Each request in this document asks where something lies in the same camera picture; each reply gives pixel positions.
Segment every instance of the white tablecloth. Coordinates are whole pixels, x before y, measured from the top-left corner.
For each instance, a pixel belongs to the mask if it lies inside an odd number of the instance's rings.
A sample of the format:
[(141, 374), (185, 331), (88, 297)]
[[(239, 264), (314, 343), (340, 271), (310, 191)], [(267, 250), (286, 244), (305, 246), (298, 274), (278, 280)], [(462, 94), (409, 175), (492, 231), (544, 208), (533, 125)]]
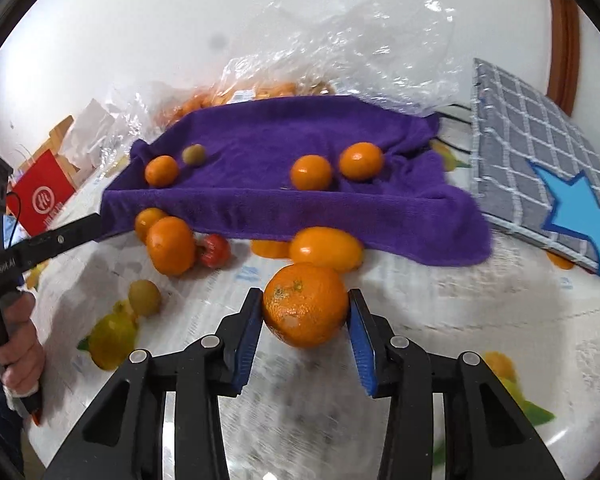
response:
[[(88, 181), (58, 224), (98, 209), (110, 179)], [(251, 254), (232, 242), (227, 269), (197, 267), (181, 279), (158, 274), (133, 233), (90, 242), (51, 261), (43, 272), (34, 322), (47, 352), (44, 413), (29, 438), (48, 464), (110, 374), (76, 344), (126, 296), (129, 283), (154, 281), (162, 313), (145, 320), (138, 347), (153, 355), (179, 351), (213, 333), (240, 309), (252, 286), (264, 288), (285, 262)], [(569, 480), (584, 478), (600, 459), (600, 278), (575, 267), (560, 270), (544, 251), (493, 234), (493, 255), (465, 268), (426, 267), (366, 251), (357, 272), (370, 310), (429, 352), (501, 351), (515, 362), (528, 400), (555, 414), (538, 427)], [(232, 479), (375, 478), (388, 401), (371, 400), (358, 383), (346, 332), (311, 351), (298, 351), (264, 327), (250, 382), (237, 399), (221, 399)], [(438, 442), (443, 434), (436, 415)], [(173, 477), (173, 396), (164, 424), (165, 478)], [(437, 468), (435, 478), (443, 477)]]

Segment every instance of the gray checkered cloth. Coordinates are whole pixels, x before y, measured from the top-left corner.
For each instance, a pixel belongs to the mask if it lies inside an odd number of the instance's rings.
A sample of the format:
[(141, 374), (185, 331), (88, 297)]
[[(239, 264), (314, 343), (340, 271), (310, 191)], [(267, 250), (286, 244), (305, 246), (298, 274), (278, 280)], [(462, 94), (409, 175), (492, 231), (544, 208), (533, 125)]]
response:
[(584, 170), (600, 202), (600, 159), (571, 119), (538, 90), (475, 59), (472, 193), (497, 228), (598, 269), (591, 244), (542, 229), (554, 198), (529, 166), (568, 180)]

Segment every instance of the finger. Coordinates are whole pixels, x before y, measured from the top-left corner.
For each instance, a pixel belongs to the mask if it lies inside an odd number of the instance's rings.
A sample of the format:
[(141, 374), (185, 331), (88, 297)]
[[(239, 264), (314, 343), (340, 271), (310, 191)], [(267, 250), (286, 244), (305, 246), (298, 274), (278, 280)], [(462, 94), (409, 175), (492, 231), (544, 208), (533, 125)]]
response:
[(0, 347), (0, 364), (8, 366), (19, 361), (37, 341), (36, 326), (31, 321), (24, 323), (13, 334), (7, 344)]
[(15, 301), (15, 303), (5, 309), (4, 322), (6, 324), (11, 324), (28, 321), (31, 319), (31, 313), (33, 312), (34, 306), (36, 306), (36, 298), (30, 292), (25, 292)]
[[(6, 369), (5, 373), (2, 375), (2, 384), (19, 394), (28, 392), (38, 380), (40, 373), (42, 373), (44, 361), (45, 358), (42, 345), (40, 345), (40, 343), (33, 345), (32, 348), (24, 354), (22, 359)], [(27, 380), (31, 379), (30, 376), (32, 371), (37, 371), (38, 375), (32, 379), (29, 388), (25, 388), (24, 386), (28, 384)]]

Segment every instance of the small orange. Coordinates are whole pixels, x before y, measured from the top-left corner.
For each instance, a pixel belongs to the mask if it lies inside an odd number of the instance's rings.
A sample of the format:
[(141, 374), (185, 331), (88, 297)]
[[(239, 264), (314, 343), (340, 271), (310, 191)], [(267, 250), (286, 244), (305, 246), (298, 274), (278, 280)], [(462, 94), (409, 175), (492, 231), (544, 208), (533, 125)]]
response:
[(149, 231), (149, 228), (160, 218), (164, 218), (165, 216), (168, 216), (167, 213), (165, 213), (162, 209), (158, 209), (157, 207), (143, 209), (138, 213), (138, 216), (136, 216), (134, 230), (136, 231), (136, 235), (138, 235), (139, 240), (143, 244), (146, 240), (146, 234)]
[(573, 262), (570, 262), (562, 256), (558, 256), (557, 254), (553, 254), (549, 251), (545, 251), (545, 253), (546, 257), (549, 258), (549, 260), (551, 260), (551, 263), (558, 267), (558, 269), (570, 270), (573, 269), (573, 267), (575, 266)]
[(331, 339), (348, 311), (347, 291), (333, 269), (312, 264), (283, 267), (264, 290), (265, 323), (277, 338), (298, 348)]
[(184, 220), (161, 218), (146, 235), (146, 249), (155, 270), (166, 276), (179, 276), (196, 261), (196, 241)]
[(350, 272), (362, 264), (362, 244), (349, 233), (331, 227), (308, 227), (296, 234), (289, 247), (295, 264), (309, 263)]
[(149, 186), (166, 187), (173, 184), (180, 170), (178, 163), (169, 155), (161, 155), (151, 160), (144, 168), (144, 179)]
[(275, 240), (251, 240), (251, 252), (262, 258), (279, 260), (289, 257), (289, 242)]
[(375, 177), (383, 165), (382, 150), (371, 142), (357, 142), (340, 155), (340, 173), (356, 182)]
[(305, 155), (295, 161), (289, 177), (300, 191), (324, 191), (331, 183), (333, 172), (329, 161), (320, 155)]

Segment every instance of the clear plastic wrap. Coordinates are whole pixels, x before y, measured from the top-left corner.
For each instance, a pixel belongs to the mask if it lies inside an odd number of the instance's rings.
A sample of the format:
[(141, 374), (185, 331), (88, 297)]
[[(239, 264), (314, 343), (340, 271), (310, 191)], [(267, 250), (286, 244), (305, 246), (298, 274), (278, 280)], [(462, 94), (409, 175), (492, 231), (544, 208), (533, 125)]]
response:
[(154, 140), (184, 115), (273, 97), (353, 95), (406, 114), (449, 104), (459, 69), (448, 54), (454, 10), (438, 0), (273, 0), (234, 39), (213, 84), (114, 91), (101, 174), (133, 140)]

